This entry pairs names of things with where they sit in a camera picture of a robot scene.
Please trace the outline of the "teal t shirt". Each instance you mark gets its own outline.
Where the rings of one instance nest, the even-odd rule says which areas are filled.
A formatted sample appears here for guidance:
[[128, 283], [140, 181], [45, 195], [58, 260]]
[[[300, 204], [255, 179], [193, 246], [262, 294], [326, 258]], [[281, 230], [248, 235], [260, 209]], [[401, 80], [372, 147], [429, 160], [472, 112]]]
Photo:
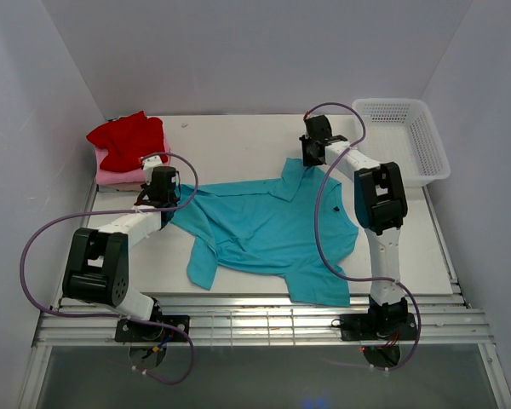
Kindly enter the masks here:
[[218, 267], [284, 279], [290, 300], [350, 304], [341, 262], [359, 229], [342, 202], [342, 183], [298, 158], [277, 179], [183, 184], [173, 224], [194, 237], [189, 280], [208, 290]]

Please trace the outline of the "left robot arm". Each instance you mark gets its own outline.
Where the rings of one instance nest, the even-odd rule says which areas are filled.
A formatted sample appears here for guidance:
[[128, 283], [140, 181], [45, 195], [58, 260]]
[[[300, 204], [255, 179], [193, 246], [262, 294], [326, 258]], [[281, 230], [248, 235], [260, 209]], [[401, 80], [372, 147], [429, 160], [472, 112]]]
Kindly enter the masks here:
[[176, 168], [159, 165], [135, 201], [135, 212], [99, 228], [79, 228], [72, 237], [62, 282], [67, 298], [100, 304], [135, 318], [134, 329], [145, 340], [164, 329], [158, 302], [130, 286], [129, 253], [150, 234], [163, 229], [179, 204]]

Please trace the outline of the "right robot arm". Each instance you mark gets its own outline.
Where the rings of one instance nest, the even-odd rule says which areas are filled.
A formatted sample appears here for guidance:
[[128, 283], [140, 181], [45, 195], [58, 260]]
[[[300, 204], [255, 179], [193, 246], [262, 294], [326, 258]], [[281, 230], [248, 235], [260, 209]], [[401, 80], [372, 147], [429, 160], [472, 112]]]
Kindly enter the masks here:
[[370, 252], [369, 309], [355, 323], [358, 331], [387, 338], [408, 319], [405, 291], [399, 285], [399, 236], [408, 206], [399, 166], [367, 157], [342, 135], [334, 135], [324, 115], [303, 117], [300, 137], [305, 166], [327, 164], [353, 183], [353, 206]]

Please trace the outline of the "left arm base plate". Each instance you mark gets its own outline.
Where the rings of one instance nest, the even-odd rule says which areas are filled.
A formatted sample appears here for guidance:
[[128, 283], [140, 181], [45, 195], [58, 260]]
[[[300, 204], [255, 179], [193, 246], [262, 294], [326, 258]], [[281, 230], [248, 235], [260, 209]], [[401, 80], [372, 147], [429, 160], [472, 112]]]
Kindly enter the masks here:
[[[189, 333], [190, 321], [189, 315], [164, 315], [158, 319], [158, 322], [173, 326], [186, 334]], [[114, 335], [114, 341], [118, 343], [160, 343], [163, 340], [184, 342], [185, 337], [170, 328], [135, 323], [126, 319], [118, 322]]]

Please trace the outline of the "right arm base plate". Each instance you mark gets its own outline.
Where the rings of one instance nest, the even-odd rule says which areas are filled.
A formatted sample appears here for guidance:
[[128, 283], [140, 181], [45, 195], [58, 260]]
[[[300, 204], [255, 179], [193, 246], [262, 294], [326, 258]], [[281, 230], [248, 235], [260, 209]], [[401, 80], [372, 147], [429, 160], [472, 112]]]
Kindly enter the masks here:
[[413, 314], [406, 322], [378, 329], [368, 314], [341, 314], [330, 326], [340, 331], [342, 341], [414, 341], [418, 333]]

